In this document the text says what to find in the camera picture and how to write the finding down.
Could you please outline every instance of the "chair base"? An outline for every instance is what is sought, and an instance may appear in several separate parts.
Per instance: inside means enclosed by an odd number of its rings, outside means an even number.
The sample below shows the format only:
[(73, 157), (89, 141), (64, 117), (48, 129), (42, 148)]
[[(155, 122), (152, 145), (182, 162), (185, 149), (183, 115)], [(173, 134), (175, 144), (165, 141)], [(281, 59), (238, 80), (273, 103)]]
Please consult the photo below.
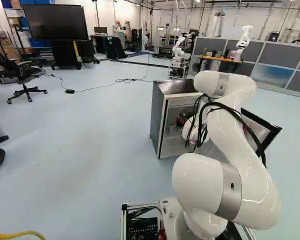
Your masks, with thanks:
[(29, 93), (44, 93), (44, 94), (47, 94), (48, 91), (47, 90), (39, 90), (37, 86), (35, 87), (31, 87), (31, 88), (27, 88), (26, 85), (22, 84), (23, 86), (23, 90), (20, 90), (20, 91), (15, 91), (13, 94), (14, 96), (13, 97), (10, 97), (8, 98), (7, 100), (7, 103), (8, 104), (12, 104), (12, 99), (16, 99), (20, 96), (22, 96), (23, 94), (26, 94), (27, 97), (28, 97), (28, 101), (31, 103), (32, 102), (32, 99), (30, 97), (30, 94)]

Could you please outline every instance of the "epoxy floor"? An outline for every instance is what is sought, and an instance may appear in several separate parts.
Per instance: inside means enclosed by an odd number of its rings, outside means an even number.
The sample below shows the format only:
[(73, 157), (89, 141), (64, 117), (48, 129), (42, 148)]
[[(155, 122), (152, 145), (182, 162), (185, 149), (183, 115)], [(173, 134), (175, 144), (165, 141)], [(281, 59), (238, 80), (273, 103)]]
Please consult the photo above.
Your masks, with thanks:
[[(47, 71), (79, 91), (142, 78), (147, 67), (103, 61), (93, 69)], [(167, 74), (166, 68), (149, 67), (145, 80), (165, 80)], [(0, 167), (0, 232), (37, 230), (47, 240), (119, 240), (121, 204), (174, 195), (175, 159), (157, 160), (149, 138), (152, 83), (117, 83), (73, 95), (60, 84), (42, 76), (27, 86), (47, 89), (47, 95), (32, 93), (33, 102), (22, 96), (11, 105), (7, 98), (20, 86), (0, 85), (0, 122), (10, 137), (0, 144), (6, 151)], [(300, 98), (258, 89), (244, 107), (283, 127), (266, 151), (282, 219), (254, 233), (259, 240), (299, 238)]]

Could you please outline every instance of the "tv stand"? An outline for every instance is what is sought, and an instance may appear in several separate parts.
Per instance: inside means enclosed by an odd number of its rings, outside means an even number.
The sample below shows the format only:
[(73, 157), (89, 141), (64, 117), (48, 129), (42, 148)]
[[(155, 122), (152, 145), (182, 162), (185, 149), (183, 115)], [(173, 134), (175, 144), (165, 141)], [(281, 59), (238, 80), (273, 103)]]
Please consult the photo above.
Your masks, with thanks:
[(76, 67), (80, 70), (82, 63), (78, 61), (74, 43), (72, 41), (52, 41), (51, 48), (54, 56), (52, 70), (56, 67), (71, 68)]

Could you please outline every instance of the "robotic arm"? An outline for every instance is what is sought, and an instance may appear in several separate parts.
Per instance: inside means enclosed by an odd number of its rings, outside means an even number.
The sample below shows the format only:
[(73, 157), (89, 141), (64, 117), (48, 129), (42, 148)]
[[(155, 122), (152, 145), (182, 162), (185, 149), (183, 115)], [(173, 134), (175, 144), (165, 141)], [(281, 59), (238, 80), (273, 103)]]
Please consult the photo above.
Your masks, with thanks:
[(251, 25), (242, 27), (243, 35), (235, 45), (239, 49), (237, 51), (231, 51), (229, 54), (229, 57), (233, 58), (234, 61), (240, 61), (242, 52), (249, 46), (249, 33), (252, 31), (252, 29), (254, 29), (254, 27)]
[(179, 46), (187, 37), (190, 37), (191, 35), (192, 35), (192, 33), (188, 34), (186, 37), (179, 36), (178, 41), (172, 48), (172, 51), (174, 52), (174, 57), (173, 57), (174, 60), (180, 61), (181, 58), (185, 55), (185, 52), (182, 51), (181, 47), (179, 47)]
[[(201, 71), (194, 78), (194, 87), (209, 96), (221, 96), (214, 102), (240, 111), (242, 103), (255, 92), (256, 83), (244, 75)], [(241, 123), (224, 109), (209, 111), (217, 108), (208, 106), (202, 122), (229, 163), (186, 153), (176, 160), (172, 170), (183, 222), (203, 240), (220, 235), (228, 221), (262, 230), (276, 225), (281, 214), (275, 183), (247, 142)], [(185, 137), (189, 128), (183, 131)], [(191, 133), (190, 139), (195, 140), (195, 135)]]

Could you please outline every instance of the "blue bin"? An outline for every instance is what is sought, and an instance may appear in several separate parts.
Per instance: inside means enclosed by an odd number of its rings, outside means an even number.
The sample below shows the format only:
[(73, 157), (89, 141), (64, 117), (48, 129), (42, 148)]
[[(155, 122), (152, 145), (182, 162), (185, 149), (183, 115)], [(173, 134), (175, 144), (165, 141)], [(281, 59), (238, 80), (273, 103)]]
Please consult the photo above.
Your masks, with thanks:
[(46, 43), (43, 40), (35, 40), (33, 38), (29, 38), (29, 40), (32, 47), (44, 48), (46, 46)]
[(10, 0), (1, 0), (4, 9), (12, 9)]
[(34, 0), (35, 4), (55, 4), (55, 0)]
[(20, 17), (20, 24), (21, 24), (21, 27), (23, 27), (23, 28), (28, 28), (29, 27), (28, 21), (24, 16)]
[(19, 3), (22, 4), (36, 4), (35, 0), (19, 0)]

